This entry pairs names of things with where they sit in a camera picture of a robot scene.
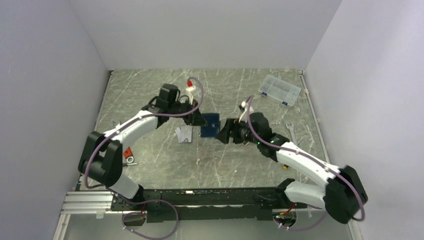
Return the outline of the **blue leather card holder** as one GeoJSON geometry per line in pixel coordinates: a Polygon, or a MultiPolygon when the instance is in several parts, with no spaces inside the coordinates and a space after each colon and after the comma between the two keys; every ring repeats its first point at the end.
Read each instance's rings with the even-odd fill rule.
{"type": "Polygon", "coordinates": [[[215,138],[221,129],[219,113],[203,113],[202,116],[207,122],[207,126],[200,128],[201,138],[215,138]]]}

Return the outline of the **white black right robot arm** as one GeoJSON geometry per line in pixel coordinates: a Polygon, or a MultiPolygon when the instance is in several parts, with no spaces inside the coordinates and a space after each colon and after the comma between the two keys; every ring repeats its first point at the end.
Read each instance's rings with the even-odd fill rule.
{"type": "Polygon", "coordinates": [[[261,112],[250,114],[249,120],[228,118],[216,139],[224,144],[256,144],[263,156],[293,168],[313,182],[285,179],[276,187],[275,200],[280,207],[302,203],[326,210],[342,224],[364,220],[368,196],[357,171],[349,165],[332,165],[300,149],[287,137],[273,132],[261,112]]]}

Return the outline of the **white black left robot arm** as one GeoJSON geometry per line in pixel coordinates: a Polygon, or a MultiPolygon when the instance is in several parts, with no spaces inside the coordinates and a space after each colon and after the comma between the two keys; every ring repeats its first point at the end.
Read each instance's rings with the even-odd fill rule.
{"type": "Polygon", "coordinates": [[[87,136],[78,164],[86,188],[93,188],[88,183],[88,179],[93,179],[98,186],[120,195],[129,209],[137,210],[143,205],[144,188],[123,172],[124,151],[170,118],[183,119],[188,126],[208,126],[199,111],[204,99],[202,84],[196,77],[188,78],[186,84],[186,101],[180,101],[181,91],[176,85],[165,83],[135,116],[111,130],[93,131],[87,136]]]}

